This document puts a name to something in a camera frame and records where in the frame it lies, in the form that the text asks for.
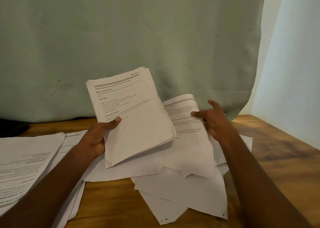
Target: person's left hand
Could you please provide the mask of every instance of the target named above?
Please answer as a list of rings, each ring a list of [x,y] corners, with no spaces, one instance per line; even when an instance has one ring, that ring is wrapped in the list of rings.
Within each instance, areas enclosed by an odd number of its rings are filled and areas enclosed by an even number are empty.
[[[121,118],[116,117],[113,121],[107,123],[95,123],[91,125],[87,133],[82,137],[79,144],[84,145],[93,152],[95,158],[104,152],[103,137],[108,129],[114,129],[120,123]]]

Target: person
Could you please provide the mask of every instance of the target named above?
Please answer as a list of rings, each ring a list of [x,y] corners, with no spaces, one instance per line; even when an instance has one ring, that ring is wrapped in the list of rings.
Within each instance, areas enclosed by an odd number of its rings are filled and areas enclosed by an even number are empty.
[[[208,103],[213,109],[191,112],[191,115],[203,119],[209,134],[219,142],[248,226],[311,228],[255,160],[219,104],[212,100]],[[111,122],[91,126],[47,176],[0,217],[1,227],[50,227],[82,174],[104,152],[105,132],[114,129],[120,121],[117,117]]]

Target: table surface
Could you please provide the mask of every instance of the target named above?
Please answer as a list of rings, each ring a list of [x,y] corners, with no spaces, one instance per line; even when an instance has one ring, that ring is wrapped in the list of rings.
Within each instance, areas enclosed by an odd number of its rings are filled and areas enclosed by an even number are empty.
[[[88,129],[95,118],[30,124],[21,136]],[[239,133],[253,137],[252,153],[284,195],[320,228],[320,151],[251,115],[234,121]],[[224,175],[229,221],[188,209],[162,227],[246,227],[230,172]],[[131,179],[87,182],[77,216],[67,228],[160,227]]]

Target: forearm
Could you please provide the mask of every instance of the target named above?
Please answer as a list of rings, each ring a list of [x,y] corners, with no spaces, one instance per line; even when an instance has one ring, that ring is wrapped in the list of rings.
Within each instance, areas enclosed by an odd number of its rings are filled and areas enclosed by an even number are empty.
[[[312,227],[275,186],[235,130],[230,130],[221,147],[250,227]]]
[[[3,227],[50,227],[70,192],[95,156],[74,146],[58,165],[0,217]]]

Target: black object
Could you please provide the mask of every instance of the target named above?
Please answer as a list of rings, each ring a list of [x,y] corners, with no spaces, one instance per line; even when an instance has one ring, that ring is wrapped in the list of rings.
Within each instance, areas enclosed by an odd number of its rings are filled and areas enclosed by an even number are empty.
[[[15,137],[28,129],[28,124],[19,121],[0,119],[0,138]]]

